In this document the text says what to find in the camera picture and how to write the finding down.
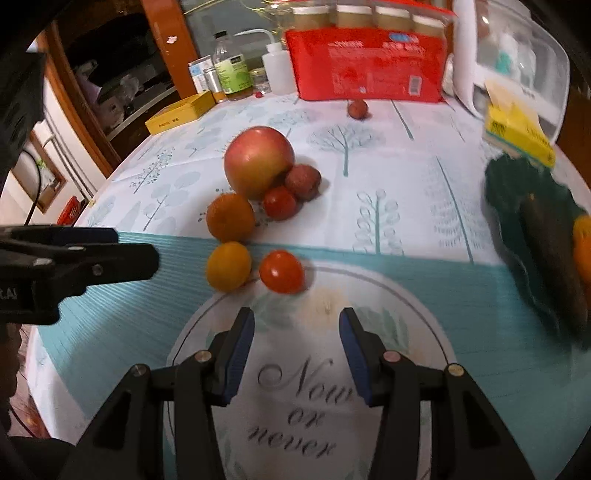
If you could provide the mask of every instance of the apple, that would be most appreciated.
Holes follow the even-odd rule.
[[[294,149],[281,132],[251,127],[232,140],[224,154],[223,168],[234,192],[249,200],[262,200],[294,161]]]

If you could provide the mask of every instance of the wooden door frame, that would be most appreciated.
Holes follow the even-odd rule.
[[[47,54],[45,76],[67,120],[100,172],[108,178],[122,159],[107,140],[78,85],[55,21],[37,37],[37,45]]]
[[[189,73],[189,62],[199,58],[178,0],[140,0],[168,74],[181,98],[197,90]]]

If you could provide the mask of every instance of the glass bottle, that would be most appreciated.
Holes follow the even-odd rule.
[[[212,56],[222,88],[228,100],[240,100],[252,95],[252,79],[244,55],[226,31],[216,33],[216,50]]]

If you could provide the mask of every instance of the jar lid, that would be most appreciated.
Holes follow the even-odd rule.
[[[337,5],[336,11],[344,14],[371,15],[371,7],[365,7],[363,5]]]
[[[376,7],[375,12],[390,17],[410,18],[410,12],[404,8]]]
[[[427,27],[441,28],[442,30],[445,27],[443,22],[441,20],[437,20],[436,18],[422,17],[421,15],[413,15],[413,20],[415,23],[426,25]]]
[[[329,12],[328,5],[320,5],[318,7],[293,7],[294,15],[320,15]]]

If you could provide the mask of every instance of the tomato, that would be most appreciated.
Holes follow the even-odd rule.
[[[298,293],[306,275],[300,261],[285,250],[274,250],[263,258],[259,275],[265,286],[277,293]]]
[[[273,220],[287,220],[297,212],[296,197],[284,186],[269,190],[262,201],[265,213]]]

